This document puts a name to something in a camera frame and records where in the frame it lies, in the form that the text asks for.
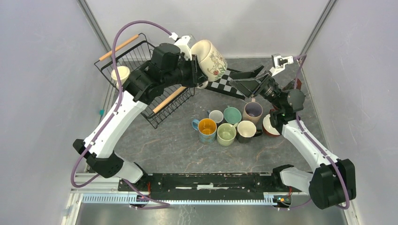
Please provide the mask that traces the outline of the pink iridescent mug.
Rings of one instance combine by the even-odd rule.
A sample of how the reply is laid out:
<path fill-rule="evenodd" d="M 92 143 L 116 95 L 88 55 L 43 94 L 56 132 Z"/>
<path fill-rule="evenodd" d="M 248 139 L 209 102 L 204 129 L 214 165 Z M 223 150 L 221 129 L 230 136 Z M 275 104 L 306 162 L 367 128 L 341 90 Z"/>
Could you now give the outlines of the pink iridescent mug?
<path fill-rule="evenodd" d="M 242 120 L 251 121 L 254 125 L 257 125 L 260 118 L 263 115 L 263 107 L 260 103 L 252 98 L 250 102 L 246 103 L 242 113 Z"/>

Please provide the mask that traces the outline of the small green teacup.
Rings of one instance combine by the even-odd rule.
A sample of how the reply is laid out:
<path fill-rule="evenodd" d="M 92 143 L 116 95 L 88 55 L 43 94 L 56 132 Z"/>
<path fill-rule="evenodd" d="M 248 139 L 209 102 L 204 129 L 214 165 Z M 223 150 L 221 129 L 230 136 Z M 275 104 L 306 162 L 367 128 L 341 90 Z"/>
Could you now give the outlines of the small green teacup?
<path fill-rule="evenodd" d="M 242 120 L 241 112 L 237 108 L 232 106 L 227 106 L 223 111 L 223 115 L 225 121 L 232 125 L 239 123 Z"/>

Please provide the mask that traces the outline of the grey blue mug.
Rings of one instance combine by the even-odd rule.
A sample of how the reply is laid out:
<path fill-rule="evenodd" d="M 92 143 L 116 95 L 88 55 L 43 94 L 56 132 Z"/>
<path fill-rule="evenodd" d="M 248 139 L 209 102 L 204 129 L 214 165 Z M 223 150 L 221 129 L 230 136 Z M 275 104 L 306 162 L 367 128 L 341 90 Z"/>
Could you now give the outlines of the grey blue mug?
<path fill-rule="evenodd" d="M 218 126 L 224 122 L 224 115 L 219 110 L 207 110 L 209 119 L 212 119 Z"/>

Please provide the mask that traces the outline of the glossy black mug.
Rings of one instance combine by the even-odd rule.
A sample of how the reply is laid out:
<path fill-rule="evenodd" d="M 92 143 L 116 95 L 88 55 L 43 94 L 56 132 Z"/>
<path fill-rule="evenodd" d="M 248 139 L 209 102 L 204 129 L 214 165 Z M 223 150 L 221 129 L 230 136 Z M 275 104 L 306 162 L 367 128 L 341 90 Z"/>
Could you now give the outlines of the glossy black mug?
<path fill-rule="evenodd" d="M 256 125 L 248 120 L 243 120 L 234 124 L 236 128 L 236 140 L 239 143 L 248 143 L 254 137 L 259 137 L 263 134 L 262 129 L 257 129 Z"/>

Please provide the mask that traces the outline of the red floral mug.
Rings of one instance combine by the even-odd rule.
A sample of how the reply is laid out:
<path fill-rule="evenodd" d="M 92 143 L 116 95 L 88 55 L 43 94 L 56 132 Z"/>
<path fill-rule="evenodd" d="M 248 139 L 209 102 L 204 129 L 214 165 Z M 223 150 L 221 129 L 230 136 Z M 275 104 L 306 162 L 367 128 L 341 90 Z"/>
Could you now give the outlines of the red floral mug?
<path fill-rule="evenodd" d="M 263 133 L 270 137 L 279 137 L 281 134 L 271 125 L 270 113 L 267 114 L 262 121 Z"/>

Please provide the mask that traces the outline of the light green mug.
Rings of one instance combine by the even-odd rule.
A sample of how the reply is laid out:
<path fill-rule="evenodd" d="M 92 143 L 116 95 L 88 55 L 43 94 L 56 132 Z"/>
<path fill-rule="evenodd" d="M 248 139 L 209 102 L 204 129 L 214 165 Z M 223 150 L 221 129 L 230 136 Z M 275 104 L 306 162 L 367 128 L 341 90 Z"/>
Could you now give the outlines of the light green mug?
<path fill-rule="evenodd" d="M 217 129 L 217 141 L 221 146 L 227 147 L 232 145 L 235 140 L 237 131 L 236 128 L 229 124 L 221 124 Z"/>

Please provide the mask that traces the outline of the blue bottomed mug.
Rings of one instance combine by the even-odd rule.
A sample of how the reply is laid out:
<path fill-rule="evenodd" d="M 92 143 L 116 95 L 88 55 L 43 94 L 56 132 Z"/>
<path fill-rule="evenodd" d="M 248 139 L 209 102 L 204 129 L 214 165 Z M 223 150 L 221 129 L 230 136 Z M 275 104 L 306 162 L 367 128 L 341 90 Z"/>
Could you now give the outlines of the blue bottomed mug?
<path fill-rule="evenodd" d="M 192 128 L 199 132 L 199 141 L 203 144 L 211 144 L 216 139 L 217 124 L 214 120 L 204 118 L 194 119 L 191 122 Z"/>

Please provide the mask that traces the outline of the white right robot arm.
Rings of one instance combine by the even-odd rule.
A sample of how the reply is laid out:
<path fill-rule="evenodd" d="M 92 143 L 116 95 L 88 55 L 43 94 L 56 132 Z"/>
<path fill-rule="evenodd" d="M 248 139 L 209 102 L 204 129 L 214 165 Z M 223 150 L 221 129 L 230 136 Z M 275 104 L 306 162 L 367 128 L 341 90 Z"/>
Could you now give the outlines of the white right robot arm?
<path fill-rule="evenodd" d="M 230 85 L 247 98 L 261 96 L 274 107 L 265 119 L 304 157 L 312 172 L 292 165 L 273 169 L 271 186 L 276 191 L 287 187 L 309 194 L 319 209 L 337 206 L 347 210 L 356 198 L 355 166 L 349 159 L 340 159 L 327 150 L 306 128 L 298 112 L 304 109 L 305 94 L 297 88 L 298 79 L 281 89 L 270 71 L 264 67 L 249 72 L 231 72 Z"/>

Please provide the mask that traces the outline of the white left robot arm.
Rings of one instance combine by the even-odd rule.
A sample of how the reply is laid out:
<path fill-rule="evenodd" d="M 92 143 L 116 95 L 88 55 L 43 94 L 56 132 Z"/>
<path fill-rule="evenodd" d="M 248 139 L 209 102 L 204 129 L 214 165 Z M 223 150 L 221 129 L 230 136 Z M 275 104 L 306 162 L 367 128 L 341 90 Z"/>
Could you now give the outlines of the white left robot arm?
<path fill-rule="evenodd" d="M 192 49 L 191 59 L 187 60 L 187 56 L 174 44 L 162 43 L 155 47 L 151 59 L 129 73 L 115 105 L 99 126 L 87 138 L 73 142 L 79 159 L 85 158 L 104 178 L 116 176 L 128 180 L 136 191 L 144 190 L 147 177 L 143 169 L 118 156 L 114 147 L 131 122 L 162 95 L 165 88 L 177 84 L 196 87 L 208 80 L 199 67 L 205 55 Z"/>

